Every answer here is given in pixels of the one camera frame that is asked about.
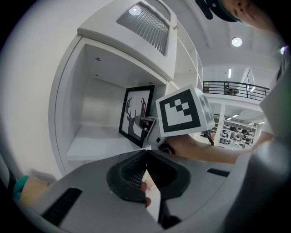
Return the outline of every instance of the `ceiling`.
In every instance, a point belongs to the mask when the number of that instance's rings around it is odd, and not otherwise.
[[[246,68],[252,68],[255,85],[269,87],[279,69],[282,41],[276,35],[253,29],[240,22],[229,23],[214,15],[206,19],[195,0],[163,0],[177,15],[192,39],[203,65],[204,81],[240,81]],[[231,40],[240,37],[241,47]]]
[[[213,114],[220,115],[221,104],[209,103],[209,105],[211,107]],[[264,119],[266,118],[261,111],[255,111],[248,108],[226,105],[226,110],[224,113],[225,117],[232,117],[235,114],[239,115],[233,118],[234,120],[240,120],[244,122],[258,123],[263,122]]]

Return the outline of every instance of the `railing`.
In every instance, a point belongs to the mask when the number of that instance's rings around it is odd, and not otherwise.
[[[269,93],[269,88],[241,82],[204,81],[203,93],[240,96],[262,101]]]

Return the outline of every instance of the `ceiling light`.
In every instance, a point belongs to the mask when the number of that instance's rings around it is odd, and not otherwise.
[[[231,69],[228,70],[228,77],[231,77]]]
[[[239,38],[239,37],[235,37],[235,38],[233,38],[233,39],[232,39],[232,45],[233,45],[234,47],[239,47],[239,46],[241,46],[241,45],[242,45],[242,40],[241,40],[241,38]]]
[[[287,46],[283,46],[281,49],[280,49],[280,53],[283,55],[285,53],[285,50],[286,50]]]
[[[133,6],[133,7],[129,10],[129,13],[130,13],[131,15],[140,15],[140,13],[141,13],[141,9],[140,9],[139,6],[135,5],[135,6]]]

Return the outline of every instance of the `picture frame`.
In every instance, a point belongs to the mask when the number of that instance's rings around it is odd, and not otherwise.
[[[146,117],[151,110],[155,85],[127,88],[120,117],[119,133],[143,147],[147,132],[135,123],[136,116]]]

